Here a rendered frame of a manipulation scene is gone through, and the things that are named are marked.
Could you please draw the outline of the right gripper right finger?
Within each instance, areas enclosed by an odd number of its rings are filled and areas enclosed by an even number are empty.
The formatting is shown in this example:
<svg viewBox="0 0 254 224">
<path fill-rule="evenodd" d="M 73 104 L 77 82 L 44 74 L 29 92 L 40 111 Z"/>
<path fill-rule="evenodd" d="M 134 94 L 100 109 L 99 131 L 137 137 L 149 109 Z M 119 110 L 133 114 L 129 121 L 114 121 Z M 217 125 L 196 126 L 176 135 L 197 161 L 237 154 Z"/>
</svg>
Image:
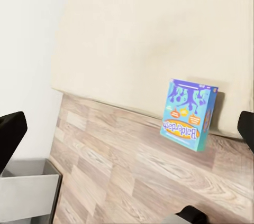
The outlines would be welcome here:
<svg viewBox="0 0 254 224">
<path fill-rule="evenodd" d="M 254 113 L 246 110 L 242 111 L 238 120 L 237 129 L 254 153 Z"/>
</svg>

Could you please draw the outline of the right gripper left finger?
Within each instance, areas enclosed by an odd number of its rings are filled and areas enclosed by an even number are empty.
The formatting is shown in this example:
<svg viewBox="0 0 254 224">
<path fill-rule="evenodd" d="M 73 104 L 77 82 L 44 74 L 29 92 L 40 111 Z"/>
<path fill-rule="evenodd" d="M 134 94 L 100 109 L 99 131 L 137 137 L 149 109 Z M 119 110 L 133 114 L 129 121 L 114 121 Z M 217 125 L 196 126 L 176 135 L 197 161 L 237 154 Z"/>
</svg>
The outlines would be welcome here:
<svg viewBox="0 0 254 224">
<path fill-rule="evenodd" d="M 28 131 L 23 111 L 0 117 L 0 174 Z"/>
</svg>

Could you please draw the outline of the board game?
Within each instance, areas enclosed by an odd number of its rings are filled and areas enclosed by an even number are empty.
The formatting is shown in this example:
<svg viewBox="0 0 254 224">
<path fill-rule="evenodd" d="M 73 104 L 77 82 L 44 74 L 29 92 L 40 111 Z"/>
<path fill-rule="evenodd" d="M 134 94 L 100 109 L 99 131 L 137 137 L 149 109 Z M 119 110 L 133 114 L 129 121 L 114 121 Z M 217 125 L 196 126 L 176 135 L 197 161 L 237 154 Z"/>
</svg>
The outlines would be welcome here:
<svg viewBox="0 0 254 224">
<path fill-rule="evenodd" d="M 196 152 L 203 151 L 218 88 L 172 78 L 160 134 Z"/>
</svg>

